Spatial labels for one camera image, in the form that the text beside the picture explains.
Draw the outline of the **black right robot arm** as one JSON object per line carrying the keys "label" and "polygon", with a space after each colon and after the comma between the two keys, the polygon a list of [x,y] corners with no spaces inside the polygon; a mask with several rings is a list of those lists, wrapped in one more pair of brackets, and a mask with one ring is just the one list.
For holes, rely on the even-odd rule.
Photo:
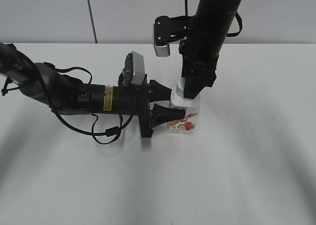
{"label": "black right robot arm", "polygon": [[242,0],[200,0],[189,20],[189,34],[180,42],[184,97],[194,99],[213,86],[222,45]]}

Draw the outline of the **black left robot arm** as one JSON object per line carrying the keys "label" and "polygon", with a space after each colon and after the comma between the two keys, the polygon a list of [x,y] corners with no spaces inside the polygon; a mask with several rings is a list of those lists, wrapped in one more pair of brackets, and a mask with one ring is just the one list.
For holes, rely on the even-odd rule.
{"label": "black left robot arm", "polygon": [[141,137],[150,138],[153,129],[185,117],[184,109],[158,104],[169,100],[171,89],[147,80],[144,58],[130,52],[116,86],[84,83],[48,62],[34,63],[13,44],[0,45],[0,73],[5,76],[2,95],[14,83],[23,95],[50,107],[59,120],[65,115],[115,114],[138,117]]}

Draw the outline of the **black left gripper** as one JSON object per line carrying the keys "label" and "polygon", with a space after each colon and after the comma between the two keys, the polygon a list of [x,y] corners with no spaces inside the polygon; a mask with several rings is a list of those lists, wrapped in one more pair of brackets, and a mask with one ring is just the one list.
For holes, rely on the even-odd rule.
{"label": "black left gripper", "polygon": [[147,75],[139,86],[129,84],[125,87],[123,80],[124,76],[121,73],[118,79],[118,109],[122,114],[138,117],[142,138],[151,138],[152,128],[185,117],[186,111],[183,109],[167,108],[154,104],[150,110],[150,102],[169,101],[172,89],[156,80],[150,80],[148,84]]}

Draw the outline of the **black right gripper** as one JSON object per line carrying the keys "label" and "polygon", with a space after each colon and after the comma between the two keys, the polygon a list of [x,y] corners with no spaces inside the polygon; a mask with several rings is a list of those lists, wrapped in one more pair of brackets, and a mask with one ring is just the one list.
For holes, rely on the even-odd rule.
{"label": "black right gripper", "polygon": [[[223,42],[223,34],[210,34],[202,30],[192,30],[185,40],[180,41],[181,77],[185,78],[184,98],[196,98],[204,88],[213,86],[217,78],[214,70]],[[192,76],[199,70],[213,72]]]}

